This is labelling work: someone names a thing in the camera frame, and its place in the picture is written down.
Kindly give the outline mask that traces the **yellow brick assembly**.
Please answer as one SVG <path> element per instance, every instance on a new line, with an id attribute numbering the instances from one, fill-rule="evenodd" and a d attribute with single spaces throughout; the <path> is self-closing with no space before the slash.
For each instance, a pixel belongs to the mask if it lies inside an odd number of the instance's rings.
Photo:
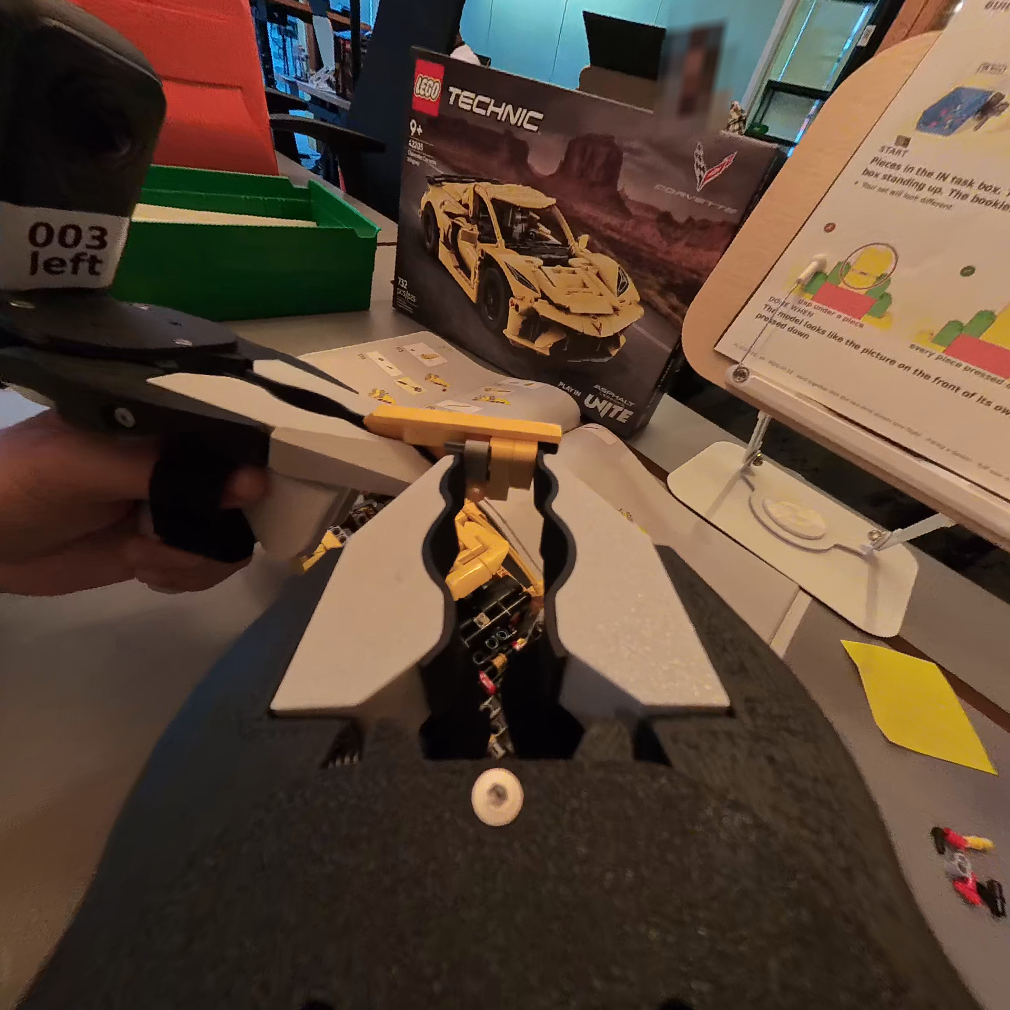
<path id="1" fill-rule="evenodd" d="M 381 405 L 362 420 L 374 435 L 442 452 L 459 452 L 469 492 L 505 501 L 529 490 L 542 451 L 554 452 L 562 427 L 547 422 Z"/>

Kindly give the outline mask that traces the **grey desk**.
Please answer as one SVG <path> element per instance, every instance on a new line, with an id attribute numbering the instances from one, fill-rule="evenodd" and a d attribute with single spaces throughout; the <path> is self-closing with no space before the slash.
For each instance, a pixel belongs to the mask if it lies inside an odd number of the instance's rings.
<path id="1" fill-rule="evenodd" d="M 520 761 L 510 827 L 484 763 L 405 731 L 268 714 L 332 562 L 218 589 L 2 602 L 2 1008 L 1008 1008 L 1008 922 L 941 896 L 926 821 L 1008 788 L 885 785 L 704 576 L 772 575 L 667 492 L 645 529 L 733 711 L 588 730 Z"/>

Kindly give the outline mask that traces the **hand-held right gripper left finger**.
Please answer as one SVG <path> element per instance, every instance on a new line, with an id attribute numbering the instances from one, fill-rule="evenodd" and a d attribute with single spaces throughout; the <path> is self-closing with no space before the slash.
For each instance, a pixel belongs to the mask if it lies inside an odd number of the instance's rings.
<path id="1" fill-rule="evenodd" d="M 271 701 L 278 729 L 391 724 L 426 758 L 483 760 L 478 685 L 451 653 L 447 575 L 465 497 L 448 454 L 350 537 Z"/>

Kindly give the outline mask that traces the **printed instruction sheet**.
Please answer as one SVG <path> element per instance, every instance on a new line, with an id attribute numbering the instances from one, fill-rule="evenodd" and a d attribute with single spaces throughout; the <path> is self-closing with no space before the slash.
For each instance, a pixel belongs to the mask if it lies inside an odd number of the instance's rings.
<path id="1" fill-rule="evenodd" d="M 760 206 L 785 228 L 715 351 L 752 401 L 816 409 L 1008 496 L 1008 2 L 872 58 Z"/>

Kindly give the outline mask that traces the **cardboard box with black lid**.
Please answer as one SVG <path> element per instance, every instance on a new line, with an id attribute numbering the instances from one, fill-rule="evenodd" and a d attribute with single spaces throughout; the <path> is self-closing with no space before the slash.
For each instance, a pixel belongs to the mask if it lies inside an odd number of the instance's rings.
<path id="1" fill-rule="evenodd" d="M 653 111 L 666 29 L 592 11 L 583 20 L 589 64 L 578 91 Z"/>

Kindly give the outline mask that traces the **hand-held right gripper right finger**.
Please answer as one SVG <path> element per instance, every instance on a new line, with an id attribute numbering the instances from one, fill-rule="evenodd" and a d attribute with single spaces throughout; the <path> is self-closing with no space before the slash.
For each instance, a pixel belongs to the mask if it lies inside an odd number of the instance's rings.
<path id="1" fill-rule="evenodd" d="M 731 715 L 731 700 L 651 537 L 539 457 L 542 634 L 505 680 L 515 756 L 574 755 L 595 724 Z"/>

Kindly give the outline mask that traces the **toy car set box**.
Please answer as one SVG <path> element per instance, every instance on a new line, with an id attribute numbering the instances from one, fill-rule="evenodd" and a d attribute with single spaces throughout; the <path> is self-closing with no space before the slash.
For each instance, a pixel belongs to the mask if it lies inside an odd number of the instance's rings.
<path id="1" fill-rule="evenodd" d="M 785 158 L 775 145 L 415 47 L 394 307 L 622 437 Z"/>

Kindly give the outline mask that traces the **wooden document stand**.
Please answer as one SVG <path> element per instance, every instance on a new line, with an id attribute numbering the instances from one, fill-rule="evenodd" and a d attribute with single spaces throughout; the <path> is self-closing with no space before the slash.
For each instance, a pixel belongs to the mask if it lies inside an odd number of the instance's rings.
<path id="1" fill-rule="evenodd" d="M 792 408 L 776 410 L 785 403 L 780 397 L 755 402 L 738 385 L 726 386 L 732 368 L 714 347 L 761 268 L 784 244 L 782 225 L 773 226 L 769 241 L 758 236 L 764 198 L 696 297 L 684 328 L 691 366 L 753 405 L 758 423 L 746 448 L 702 450 L 669 477 L 670 490 L 867 639 L 916 650 L 910 619 L 932 616 L 923 606 L 935 607 L 941 593 L 921 579 L 910 540 L 960 526 L 1007 550 L 1008 496 L 836 415 L 816 409 L 808 426 Z"/>

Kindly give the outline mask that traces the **yellow paper piece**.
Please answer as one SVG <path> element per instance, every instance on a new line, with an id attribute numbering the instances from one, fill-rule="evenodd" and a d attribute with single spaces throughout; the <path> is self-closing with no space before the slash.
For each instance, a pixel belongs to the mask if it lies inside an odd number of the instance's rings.
<path id="1" fill-rule="evenodd" d="M 998 774 L 936 664 L 865 642 L 843 640 L 841 645 L 856 667 L 877 729 L 891 744 Z"/>

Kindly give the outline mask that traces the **yellow brick car model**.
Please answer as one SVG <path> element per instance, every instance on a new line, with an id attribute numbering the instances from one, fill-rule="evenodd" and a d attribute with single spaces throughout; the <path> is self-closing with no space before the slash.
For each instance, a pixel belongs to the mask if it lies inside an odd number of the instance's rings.
<path id="1" fill-rule="evenodd" d="M 486 754 L 516 753 L 502 699 L 508 668 L 542 633 L 543 584 L 514 544 L 473 500 L 454 518 L 458 554 L 447 575 L 453 627 L 445 650 L 428 669 L 436 699 L 448 702 L 429 730 L 434 755 L 452 755 L 486 725 Z"/>

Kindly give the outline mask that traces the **person's left hand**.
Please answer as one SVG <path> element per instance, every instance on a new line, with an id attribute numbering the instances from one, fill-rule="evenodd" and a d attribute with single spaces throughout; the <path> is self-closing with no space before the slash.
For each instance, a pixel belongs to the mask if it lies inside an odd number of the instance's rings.
<path id="1" fill-rule="evenodd" d="M 156 592 L 210 589 L 225 563 L 162 543 L 140 519 L 160 448 L 98 435 L 46 411 L 2 429 L 1 592 L 55 597 L 137 581 Z"/>

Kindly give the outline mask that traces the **green plastic bin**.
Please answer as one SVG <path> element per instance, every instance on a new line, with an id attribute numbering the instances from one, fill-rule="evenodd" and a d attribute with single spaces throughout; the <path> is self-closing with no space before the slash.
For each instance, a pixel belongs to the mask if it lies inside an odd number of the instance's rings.
<path id="1" fill-rule="evenodd" d="M 111 294 L 215 321 L 365 310 L 379 234 L 318 181 L 152 166 Z"/>

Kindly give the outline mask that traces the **small cluster of pins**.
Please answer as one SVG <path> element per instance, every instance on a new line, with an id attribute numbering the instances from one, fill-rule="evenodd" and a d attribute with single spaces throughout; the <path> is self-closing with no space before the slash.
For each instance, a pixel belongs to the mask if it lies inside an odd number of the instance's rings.
<path id="1" fill-rule="evenodd" d="M 1007 917 L 1002 883 L 995 877 L 978 877 L 971 861 L 973 853 L 990 853 L 993 840 L 984 836 L 962 834 L 950 827 L 934 826 L 930 837 L 935 851 L 944 858 L 945 874 L 960 898 L 973 907 L 986 908 L 997 919 Z"/>

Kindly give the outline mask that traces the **orange bag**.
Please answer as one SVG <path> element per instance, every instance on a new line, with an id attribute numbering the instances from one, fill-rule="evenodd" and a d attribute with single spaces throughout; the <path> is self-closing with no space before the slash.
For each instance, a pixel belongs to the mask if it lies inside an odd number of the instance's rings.
<path id="1" fill-rule="evenodd" d="M 167 113 L 157 166 L 279 175 L 246 1 L 79 1 L 141 50 Z"/>

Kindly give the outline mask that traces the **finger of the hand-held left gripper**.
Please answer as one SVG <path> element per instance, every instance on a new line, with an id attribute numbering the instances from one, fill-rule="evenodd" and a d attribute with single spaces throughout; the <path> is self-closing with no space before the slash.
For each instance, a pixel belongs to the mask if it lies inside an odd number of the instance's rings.
<path id="1" fill-rule="evenodd" d="M 269 467 L 282 476 L 394 496 L 431 468 L 410 445 L 289 405 L 244 380 L 178 372 L 147 382 L 265 424 L 271 434 Z"/>
<path id="2" fill-rule="evenodd" d="M 237 374 L 274 399 L 317 417 L 346 421 L 365 429 L 372 401 L 325 372 L 286 355 L 239 350 Z"/>

